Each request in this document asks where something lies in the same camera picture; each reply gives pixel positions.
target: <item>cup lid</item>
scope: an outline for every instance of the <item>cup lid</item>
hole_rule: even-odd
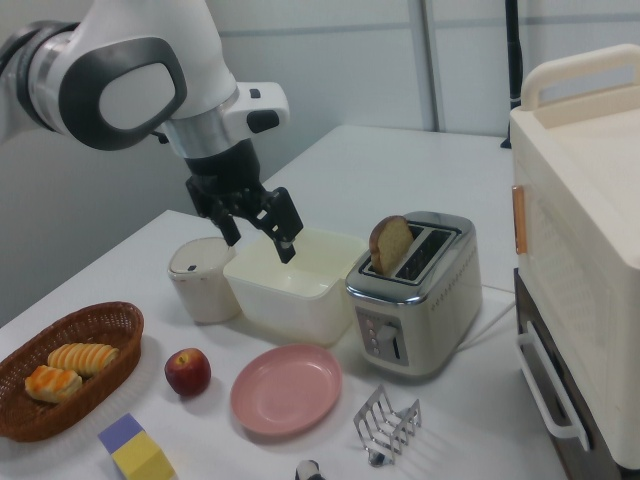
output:
[[[169,262],[169,271],[181,275],[198,275],[224,267],[235,255],[221,237],[200,238],[184,244]]]

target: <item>silver toaster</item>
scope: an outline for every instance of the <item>silver toaster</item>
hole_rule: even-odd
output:
[[[346,278],[364,357],[409,377],[447,362],[482,305],[475,227],[434,212],[404,216],[414,241],[389,276],[365,253]]]

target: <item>toast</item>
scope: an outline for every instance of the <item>toast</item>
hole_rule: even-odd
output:
[[[378,223],[369,237],[371,266],[378,275],[389,276],[413,243],[407,219],[392,215]]]

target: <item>toaster knob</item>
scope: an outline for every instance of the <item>toaster knob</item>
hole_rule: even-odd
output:
[[[378,343],[383,346],[385,344],[392,343],[393,339],[396,338],[397,333],[397,328],[392,327],[391,325],[383,325],[380,330],[378,330],[376,340],[378,340]]]

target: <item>red apple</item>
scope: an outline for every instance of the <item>red apple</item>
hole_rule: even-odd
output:
[[[204,392],[211,380],[209,360],[197,348],[185,348],[171,355],[164,366],[167,382],[182,396]]]

